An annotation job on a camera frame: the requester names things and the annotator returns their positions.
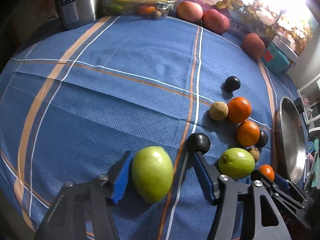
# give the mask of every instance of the bottle label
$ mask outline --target bottle label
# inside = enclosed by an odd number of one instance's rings
[[[75,0],[60,0],[62,11],[67,24],[74,23],[79,20],[76,1]]]

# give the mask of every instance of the blue gripper pad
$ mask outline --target blue gripper pad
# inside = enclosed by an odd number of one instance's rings
[[[200,183],[200,186],[202,188],[202,192],[204,194],[205,199],[210,203],[212,203],[215,200],[212,193],[213,192],[212,182],[209,179],[209,176],[205,171],[204,167],[202,166],[202,163],[197,154],[195,154],[193,158],[193,167],[195,169],[195,172],[196,172],[198,181]]]
[[[279,187],[279,189],[283,192],[288,192],[289,191],[289,183],[279,176],[278,174],[275,173],[275,179],[273,180],[274,183],[276,183]]]
[[[111,197],[111,201],[113,202],[113,204],[117,204],[118,201],[122,199],[125,189],[128,185],[130,164],[134,157],[134,154],[133,152],[127,151],[125,152],[125,155],[127,155],[127,158],[122,164],[121,170],[119,171],[117,178],[113,183],[113,194]]]

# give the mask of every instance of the white stripe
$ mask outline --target white stripe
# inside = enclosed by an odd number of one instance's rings
[[[291,92],[290,92],[290,88],[289,88],[289,83],[288,83],[288,81],[287,81],[287,79],[286,79],[286,77],[284,76],[284,79],[285,79],[285,82],[287,83],[287,86],[288,86],[288,89],[287,89],[287,91],[290,93],[290,95],[291,95],[291,98],[294,100],[294,96],[291,94]]]
[[[37,132],[36,132],[36,137],[35,137],[35,141],[33,143],[33,148],[32,148],[32,154],[31,154],[31,162],[30,162],[30,190],[32,191],[32,161],[33,161],[33,155],[35,152],[35,148],[36,148],[36,142],[37,142],[37,138],[38,138],[38,134],[39,134],[39,130],[42,124],[42,121],[44,119],[45,114],[47,113],[47,110],[52,102],[52,100],[54,99],[54,97],[56,96],[56,94],[58,93],[62,82],[67,78],[67,76],[69,75],[74,63],[77,61],[77,59],[82,55],[82,53],[98,38],[100,37],[101,34],[103,34],[109,27],[111,27],[111,25],[113,25],[113,23],[119,19],[120,16],[118,16],[110,25],[108,25],[102,32],[100,32],[87,46],[84,47],[84,49],[79,53],[79,55],[76,57],[76,59],[72,62],[70,68],[68,69],[68,72],[66,73],[66,75],[64,76],[64,78],[60,81],[59,86],[57,88],[57,90],[55,91],[55,93],[53,94],[52,98],[50,99],[38,126]],[[29,216],[31,217],[31,204],[32,204],[32,195],[30,197],[30,205],[29,205]]]
[[[14,76],[16,75],[16,73],[17,73],[17,71],[20,69],[20,67],[22,66],[23,62],[26,60],[26,57],[30,54],[31,51],[33,51],[33,49],[39,44],[39,42],[42,41],[42,39],[44,38],[44,36],[47,35],[47,34],[49,34],[50,32],[52,32],[52,31],[55,29],[55,27],[57,27],[58,25],[59,25],[59,23],[58,23],[57,25],[55,25],[48,33],[44,34],[44,35],[41,37],[41,39],[40,39],[40,40],[31,48],[31,50],[27,53],[27,55],[24,57],[24,59],[22,59],[21,64],[19,65],[19,67],[17,68],[17,70],[14,72],[14,74],[13,74],[13,76],[12,76],[12,78],[11,78],[8,86],[7,86],[7,88],[5,89],[5,91],[4,91],[4,93],[3,93],[3,96],[2,96],[1,101],[0,101],[0,106],[1,106],[1,104],[2,104],[2,100],[4,99],[4,95],[6,94],[8,88],[9,88],[9,86],[10,86],[10,84],[11,84],[13,78],[14,78]]]
[[[254,121],[254,122],[257,122],[257,123],[259,123],[259,124],[261,124],[261,125],[265,125],[266,127],[268,127],[271,131],[273,131],[273,129],[272,128],[270,128],[267,124],[265,124],[265,123],[262,123],[262,122],[258,122],[257,120],[254,120],[253,118],[251,118],[251,117],[249,117],[249,119],[250,120],[252,120],[252,121]]]
[[[196,105],[196,117],[195,117],[195,122],[193,124],[193,129],[191,133],[194,133],[196,131],[197,123],[198,123],[198,117],[199,117],[199,80],[200,80],[200,69],[201,69],[201,45],[202,45],[202,34],[203,34],[203,28],[201,27],[201,34],[200,34],[200,41],[199,41],[199,66],[198,66],[198,73],[197,73],[197,81],[196,81],[196,95],[197,95],[197,105]],[[180,198],[180,191],[181,191],[181,184],[182,184],[182,179],[184,175],[184,171],[186,169],[187,161],[188,161],[189,153],[188,151],[186,152],[186,156],[184,158],[183,166],[181,169],[180,177],[179,177],[179,182],[178,182],[178,188],[177,188],[177,197],[176,201],[174,202],[171,210],[171,215],[170,215],[170,221],[169,221],[169,226],[167,230],[167,236],[165,240],[169,239],[170,236],[170,231],[171,231],[171,226],[173,222],[173,217],[174,217],[174,211],[176,209],[176,206],[179,202]]]
[[[4,164],[7,166],[8,170],[12,173],[12,175],[13,175],[15,178],[17,178],[17,175],[14,174],[13,170],[11,170],[11,168],[10,168],[9,165],[6,163],[6,161],[4,160],[4,158],[2,157],[2,155],[1,155],[1,158],[2,158],[2,160],[3,160],[3,162],[4,162]],[[24,188],[25,188],[29,193],[31,193],[31,191],[27,188],[26,185],[23,185],[23,186],[24,186]],[[44,204],[40,199],[38,199],[36,195],[34,195],[33,193],[32,193],[32,195],[33,195],[42,205],[44,205],[46,208],[49,208],[49,207],[48,207],[46,204]]]
[[[189,22],[186,22],[186,21],[184,21],[184,20],[180,20],[180,19],[178,19],[178,18],[169,17],[169,16],[167,16],[167,18],[172,19],[172,20],[176,20],[176,21],[180,21],[180,22],[184,22],[184,23],[188,23],[188,24],[191,24],[191,25],[193,25],[193,26],[198,27],[198,25],[196,25],[196,24],[189,23]],[[212,31],[209,31],[208,29],[204,29],[204,30],[207,31],[207,32],[209,32],[209,33],[212,33],[212,34],[214,34],[214,35],[216,35],[216,36],[218,36],[218,37],[220,37],[220,38],[222,38],[222,39],[224,39],[225,41],[227,41],[227,42],[231,43],[232,45],[236,46],[237,48],[241,49],[238,45],[232,43],[231,41],[228,41],[227,39],[223,38],[221,35],[218,35],[217,33],[214,33],[214,32],[212,32]]]
[[[26,59],[26,60],[52,60],[52,61],[59,61],[59,59],[52,59],[52,58],[34,58],[34,59]],[[61,61],[72,61],[72,60],[61,59]],[[156,79],[153,79],[153,78],[148,78],[148,77],[144,77],[144,76],[132,74],[132,73],[129,73],[129,72],[124,72],[124,71],[116,70],[116,69],[113,69],[113,68],[104,67],[104,66],[101,66],[101,65],[91,65],[91,64],[86,63],[86,62],[83,62],[83,61],[76,61],[76,62],[77,62],[77,63],[86,64],[86,65],[91,66],[91,67],[100,67],[100,68],[108,69],[108,70],[111,70],[111,71],[114,71],[114,72],[123,73],[123,74],[127,74],[127,75],[130,75],[130,76],[135,76],[135,77],[140,77],[140,78],[144,78],[144,79],[147,79],[147,80],[152,80],[152,81],[154,81],[154,82],[163,84],[163,85],[165,85],[165,86],[172,87],[172,88],[175,88],[175,89],[178,89],[178,90],[181,90],[181,91],[190,93],[190,91],[188,91],[188,90],[185,90],[185,89],[182,89],[182,88],[179,88],[179,87],[175,87],[175,86],[169,85],[169,84],[167,84],[167,83],[161,82],[161,81],[156,80]],[[204,99],[206,99],[206,100],[208,100],[208,101],[210,101],[210,102],[212,102],[212,103],[215,102],[215,101],[213,101],[212,99],[207,98],[207,97],[204,97],[204,96],[201,96],[201,95],[199,95],[199,97],[204,98]],[[256,120],[250,118],[250,117],[249,117],[249,119],[251,119],[252,121],[257,122],[257,123],[259,123],[259,124],[261,124],[261,125],[264,125],[264,126],[268,127],[270,130],[272,130],[272,128],[270,128],[270,127],[269,127],[267,124],[265,124],[265,123],[258,122],[258,121],[256,121]]]

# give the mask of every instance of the metal pan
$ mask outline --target metal pan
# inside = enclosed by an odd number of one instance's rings
[[[286,96],[281,98],[276,114],[276,143],[279,174],[298,183],[306,161],[306,145],[300,115]]]

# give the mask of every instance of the stainless steel bottle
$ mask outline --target stainless steel bottle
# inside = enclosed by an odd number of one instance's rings
[[[65,30],[86,25],[99,18],[100,0],[55,0]]]

